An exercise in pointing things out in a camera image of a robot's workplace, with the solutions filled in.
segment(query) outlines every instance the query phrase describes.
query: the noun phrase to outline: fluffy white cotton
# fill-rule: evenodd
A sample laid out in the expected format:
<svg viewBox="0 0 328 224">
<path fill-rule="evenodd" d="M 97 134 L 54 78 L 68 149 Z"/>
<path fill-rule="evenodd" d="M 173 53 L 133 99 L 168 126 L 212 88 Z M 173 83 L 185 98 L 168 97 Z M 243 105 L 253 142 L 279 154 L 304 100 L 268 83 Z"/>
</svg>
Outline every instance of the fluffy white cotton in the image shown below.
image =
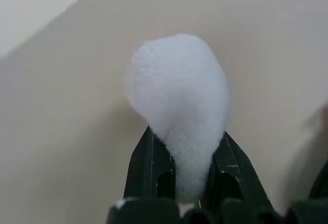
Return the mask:
<svg viewBox="0 0 328 224">
<path fill-rule="evenodd" d="M 126 80 L 132 108 L 176 163 L 176 201 L 198 201 L 229 113 L 225 74 L 199 37 L 150 41 L 133 56 Z"/>
</svg>

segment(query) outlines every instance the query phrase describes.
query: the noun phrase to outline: white speck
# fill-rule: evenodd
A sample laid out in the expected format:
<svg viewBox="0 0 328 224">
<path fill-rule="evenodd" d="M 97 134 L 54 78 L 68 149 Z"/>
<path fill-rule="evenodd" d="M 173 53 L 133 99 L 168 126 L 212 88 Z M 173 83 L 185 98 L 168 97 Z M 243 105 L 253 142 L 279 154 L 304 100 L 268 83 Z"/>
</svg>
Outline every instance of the white speck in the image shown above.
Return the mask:
<svg viewBox="0 0 328 224">
<path fill-rule="evenodd" d="M 125 203 L 126 201 L 124 199 L 120 199 L 119 201 L 116 202 L 115 206 L 119 210 L 120 208 L 123 207 L 123 205 L 125 205 Z"/>
</svg>

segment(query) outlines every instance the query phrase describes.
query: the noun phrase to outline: beige surface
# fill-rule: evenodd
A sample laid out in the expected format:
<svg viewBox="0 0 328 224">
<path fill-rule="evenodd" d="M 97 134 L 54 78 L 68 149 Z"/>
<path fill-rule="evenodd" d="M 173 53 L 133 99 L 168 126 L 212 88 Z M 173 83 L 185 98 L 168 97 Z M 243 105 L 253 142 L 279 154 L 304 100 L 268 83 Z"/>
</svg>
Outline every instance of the beige surface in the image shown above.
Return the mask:
<svg viewBox="0 0 328 224">
<path fill-rule="evenodd" d="M 205 39 L 226 70 L 228 131 L 275 208 L 305 197 L 328 155 L 316 124 L 327 2 L 80 1 L 1 61 L 1 223 L 104 223 L 146 127 L 124 98 L 126 65 L 143 42 L 180 32 Z"/>
<path fill-rule="evenodd" d="M 78 0 L 0 0 L 0 57 L 6 56 Z"/>
</svg>

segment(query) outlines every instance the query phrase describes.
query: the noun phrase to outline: cotton ball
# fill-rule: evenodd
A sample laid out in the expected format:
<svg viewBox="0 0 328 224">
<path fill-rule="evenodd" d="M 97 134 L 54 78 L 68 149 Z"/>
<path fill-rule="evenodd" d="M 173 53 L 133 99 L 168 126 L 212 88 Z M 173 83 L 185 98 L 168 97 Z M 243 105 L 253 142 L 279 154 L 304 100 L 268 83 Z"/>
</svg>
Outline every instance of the cotton ball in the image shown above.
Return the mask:
<svg viewBox="0 0 328 224">
<path fill-rule="evenodd" d="M 126 92 L 175 160 L 176 201 L 200 200 L 229 114 L 226 76 L 210 47 L 186 34 L 146 43 L 132 57 Z"/>
</svg>

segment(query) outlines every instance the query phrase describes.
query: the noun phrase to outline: white cotton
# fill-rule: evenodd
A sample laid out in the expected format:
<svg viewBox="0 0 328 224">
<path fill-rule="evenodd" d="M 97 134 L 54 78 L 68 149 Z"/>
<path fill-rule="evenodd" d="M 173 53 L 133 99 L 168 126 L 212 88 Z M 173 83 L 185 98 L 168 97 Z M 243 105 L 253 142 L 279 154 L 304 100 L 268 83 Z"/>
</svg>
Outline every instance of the white cotton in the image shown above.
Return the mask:
<svg viewBox="0 0 328 224">
<path fill-rule="evenodd" d="M 126 91 L 175 160 L 176 201 L 200 200 L 229 114 L 227 79 L 210 47 L 187 34 L 144 44 L 132 57 Z"/>
</svg>

